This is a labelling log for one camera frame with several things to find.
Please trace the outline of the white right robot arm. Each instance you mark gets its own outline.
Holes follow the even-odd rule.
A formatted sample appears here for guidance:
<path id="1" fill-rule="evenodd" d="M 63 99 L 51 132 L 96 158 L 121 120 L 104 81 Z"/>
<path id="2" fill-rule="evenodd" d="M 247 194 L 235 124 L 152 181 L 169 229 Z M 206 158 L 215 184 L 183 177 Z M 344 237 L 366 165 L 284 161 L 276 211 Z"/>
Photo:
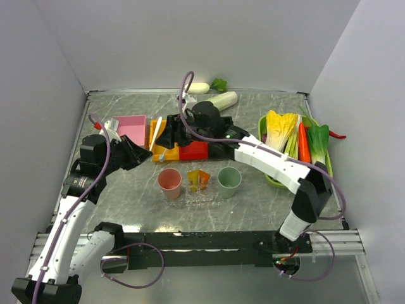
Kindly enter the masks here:
<path id="1" fill-rule="evenodd" d="M 156 143 L 167 149 L 204 141 L 223 156 L 258 169 L 281 182 L 295 195 L 291 210 L 277 231 L 277 247 L 291 252 L 299 238 L 320 214 L 332 195 L 331 177 L 324 164 L 300 163 L 235 126 L 232 117 L 223 117 L 209 101 L 192 109 L 168 115 Z"/>

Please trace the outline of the pink plastic cup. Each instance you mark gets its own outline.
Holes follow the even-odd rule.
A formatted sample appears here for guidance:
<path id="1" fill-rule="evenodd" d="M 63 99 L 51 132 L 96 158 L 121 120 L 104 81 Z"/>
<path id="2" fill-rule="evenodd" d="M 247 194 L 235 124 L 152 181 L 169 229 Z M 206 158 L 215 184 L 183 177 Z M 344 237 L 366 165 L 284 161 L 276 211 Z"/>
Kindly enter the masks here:
<path id="1" fill-rule="evenodd" d="M 175 200 L 181 193 L 182 175 L 175 168 L 163 169 L 158 175 L 158 184 L 169 200 Z"/>

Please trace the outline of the clear textured acrylic tray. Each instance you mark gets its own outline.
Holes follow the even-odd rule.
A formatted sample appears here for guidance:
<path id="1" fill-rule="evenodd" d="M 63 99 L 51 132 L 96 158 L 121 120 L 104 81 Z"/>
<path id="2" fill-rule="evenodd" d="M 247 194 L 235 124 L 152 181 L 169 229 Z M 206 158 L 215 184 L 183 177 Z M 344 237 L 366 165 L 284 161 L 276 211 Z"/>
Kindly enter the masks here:
<path id="1" fill-rule="evenodd" d="M 184 180 L 180 186 L 180 196 L 175 199 L 168 199 L 164 194 L 161 198 L 164 202 L 171 206 L 204 206 L 204 205 L 222 205 L 227 200 L 218 192 L 218 182 L 214 179 L 208 181 L 206 189 L 193 191 L 188 184 L 188 180 Z"/>

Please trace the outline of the orange toothpaste tube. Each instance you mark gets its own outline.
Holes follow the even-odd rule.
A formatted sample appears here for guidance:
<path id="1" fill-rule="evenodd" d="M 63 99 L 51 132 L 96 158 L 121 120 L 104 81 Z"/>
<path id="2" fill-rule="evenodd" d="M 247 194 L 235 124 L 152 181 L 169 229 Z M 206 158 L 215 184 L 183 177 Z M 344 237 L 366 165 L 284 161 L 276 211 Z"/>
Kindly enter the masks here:
<path id="1" fill-rule="evenodd" d="M 210 177 L 211 177 L 211 175 L 209 173 L 199 170 L 199 188 L 200 188 L 200 190 L 205 190 L 207 188 Z"/>

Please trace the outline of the yellow toothpaste tube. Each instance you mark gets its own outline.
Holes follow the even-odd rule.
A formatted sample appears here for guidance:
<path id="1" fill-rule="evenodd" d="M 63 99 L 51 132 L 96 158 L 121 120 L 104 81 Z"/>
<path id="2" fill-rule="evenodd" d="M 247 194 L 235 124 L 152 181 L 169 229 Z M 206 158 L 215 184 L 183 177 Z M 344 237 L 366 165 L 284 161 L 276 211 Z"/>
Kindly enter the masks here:
<path id="1" fill-rule="evenodd" d="M 199 189 L 199 170 L 187 172 L 190 190 L 196 192 Z"/>

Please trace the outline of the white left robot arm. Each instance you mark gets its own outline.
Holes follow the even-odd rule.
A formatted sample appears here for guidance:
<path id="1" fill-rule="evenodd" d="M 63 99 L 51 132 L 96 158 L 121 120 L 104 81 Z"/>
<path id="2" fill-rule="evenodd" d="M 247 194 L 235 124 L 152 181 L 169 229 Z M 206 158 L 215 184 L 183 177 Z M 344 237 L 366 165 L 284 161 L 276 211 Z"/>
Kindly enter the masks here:
<path id="1" fill-rule="evenodd" d="M 153 154 L 127 136 L 108 140 L 99 134 L 84 137 L 79 152 L 64 180 L 56 220 L 36 263 L 12 285 L 11 292 L 20 303 L 78 303 L 85 271 L 105 254 L 119 254 L 125 247 L 123 227 L 102 222 L 89 242 L 75 252 L 107 176 L 119 169 L 131 170 Z"/>

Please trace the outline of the mint green plastic cup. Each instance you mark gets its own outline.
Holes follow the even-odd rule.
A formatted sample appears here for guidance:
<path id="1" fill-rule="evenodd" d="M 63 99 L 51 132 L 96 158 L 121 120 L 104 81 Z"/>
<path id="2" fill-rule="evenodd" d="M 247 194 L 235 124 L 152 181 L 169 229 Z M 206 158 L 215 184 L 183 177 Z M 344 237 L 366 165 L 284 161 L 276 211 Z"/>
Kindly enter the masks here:
<path id="1" fill-rule="evenodd" d="M 225 167 L 218 173 L 218 193 L 222 198 L 232 197 L 242 182 L 240 172 L 233 167 Z"/>

